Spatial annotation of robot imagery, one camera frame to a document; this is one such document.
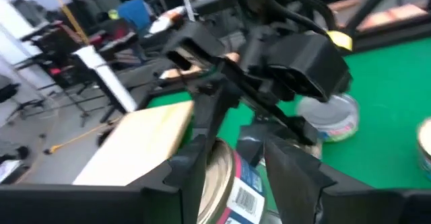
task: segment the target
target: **yellow tag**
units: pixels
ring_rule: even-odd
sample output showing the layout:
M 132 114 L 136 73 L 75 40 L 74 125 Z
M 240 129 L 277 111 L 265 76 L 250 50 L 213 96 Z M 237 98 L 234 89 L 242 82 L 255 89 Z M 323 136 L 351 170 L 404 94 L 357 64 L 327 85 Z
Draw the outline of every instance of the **yellow tag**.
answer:
M 108 11 L 109 18 L 112 20 L 120 19 L 119 13 L 115 9 L 110 9 Z
M 352 38 L 350 36 L 338 31 L 329 31 L 328 35 L 335 45 L 352 50 Z

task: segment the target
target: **green surface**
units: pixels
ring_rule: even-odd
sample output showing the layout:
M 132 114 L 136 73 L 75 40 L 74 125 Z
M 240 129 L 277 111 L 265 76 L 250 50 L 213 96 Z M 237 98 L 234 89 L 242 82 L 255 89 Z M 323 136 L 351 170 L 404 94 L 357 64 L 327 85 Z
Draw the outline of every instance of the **green surface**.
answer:
M 359 103 L 359 131 L 340 143 L 323 146 L 323 161 L 375 188 L 431 188 L 418 167 L 416 131 L 431 116 L 431 39 L 383 48 L 346 58 L 354 82 L 349 92 Z M 150 106 L 171 104 L 190 97 L 164 96 Z M 295 103 L 279 105 L 293 114 Z M 219 136 L 235 147 L 239 126 L 251 121 L 245 105 L 231 109 Z M 268 207 L 275 208 L 272 195 Z

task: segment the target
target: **black chair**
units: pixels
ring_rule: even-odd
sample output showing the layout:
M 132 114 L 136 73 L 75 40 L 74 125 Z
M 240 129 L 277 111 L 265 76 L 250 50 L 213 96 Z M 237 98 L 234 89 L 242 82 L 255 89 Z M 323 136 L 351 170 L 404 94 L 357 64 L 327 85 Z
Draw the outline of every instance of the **black chair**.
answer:
M 20 114 L 22 119 L 25 119 L 26 108 L 28 106 L 44 108 L 44 100 L 30 100 L 24 103 L 15 100 L 13 97 L 18 93 L 20 86 L 21 85 L 19 83 L 13 83 L 10 78 L 0 75 L 0 104 L 8 100 L 12 100 L 18 105 L 6 118 L 6 122 L 9 122 L 10 118 L 17 112 Z

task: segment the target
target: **floor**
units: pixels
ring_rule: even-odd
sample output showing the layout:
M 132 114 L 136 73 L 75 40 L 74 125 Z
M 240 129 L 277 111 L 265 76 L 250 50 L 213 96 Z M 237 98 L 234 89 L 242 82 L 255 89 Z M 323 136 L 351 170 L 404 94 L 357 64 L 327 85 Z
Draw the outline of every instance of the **floor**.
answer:
M 377 10 L 381 11 L 392 7 L 395 0 L 386 0 Z M 341 21 L 347 20 L 357 8 L 352 8 L 344 13 L 338 13 L 337 16 Z M 134 83 L 143 83 L 151 80 L 154 70 L 160 71 L 169 67 L 169 63 L 156 63 L 125 73 L 120 76 L 123 79 L 133 78 Z M 133 97 L 139 99 L 142 93 L 141 89 L 133 91 Z M 101 94 L 98 89 L 86 90 L 81 98 L 88 98 Z M 69 99 L 64 96 L 57 96 L 54 100 L 49 100 L 52 106 L 57 104 L 63 105 L 69 103 Z M 106 98 L 100 98 L 90 102 L 83 103 L 85 109 L 92 109 L 103 106 L 107 103 Z M 22 183 L 38 184 L 70 184 L 80 173 L 88 160 L 97 151 L 96 135 L 99 130 L 91 132 L 84 137 L 78 136 L 87 133 L 89 130 L 100 126 L 99 120 L 105 113 L 106 109 L 91 112 L 90 117 L 86 120 L 85 126 L 80 126 L 81 118 L 79 110 L 74 107 L 62 108 L 54 112 L 46 112 L 37 116 L 28 117 L 25 120 L 15 119 L 13 126 L 5 125 L 0 128 L 0 137 L 8 141 L 15 141 L 27 145 L 32 150 L 28 162 L 32 163 L 32 168 L 22 178 Z M 120 116 L 117 112 L 113 118 Z M 46 139 L 41 141 L 39 135 L 45 134 Z M 75 139 L 72 143 L 59 149 L 52 155 L 42 153 L 44 149 L 59 145 Z

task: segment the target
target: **desk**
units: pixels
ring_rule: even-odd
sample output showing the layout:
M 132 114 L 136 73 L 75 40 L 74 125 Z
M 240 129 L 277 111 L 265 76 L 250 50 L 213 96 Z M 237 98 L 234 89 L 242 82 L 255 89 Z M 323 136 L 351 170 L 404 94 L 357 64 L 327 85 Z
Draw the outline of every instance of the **desk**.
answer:
M 350 94 L 360 106 L 359 131 L 352 138 L 323 146 L 323 161 L 375 188 L 431 188 L 418 167 L 416 129 L 431 116 L 431 39 L 382 48 L 346 58 L 354 81 Z M 159 97 L 160 106 L 190 100 L 187 93 Z M 295 102 L 281 103 L 293 114 Z M 219 137 L 236 145 L 239 126 L 251 121 L 252 111 L 241 104 L 231 109 Z M 275 208 L 272 195 L 268 207 Z

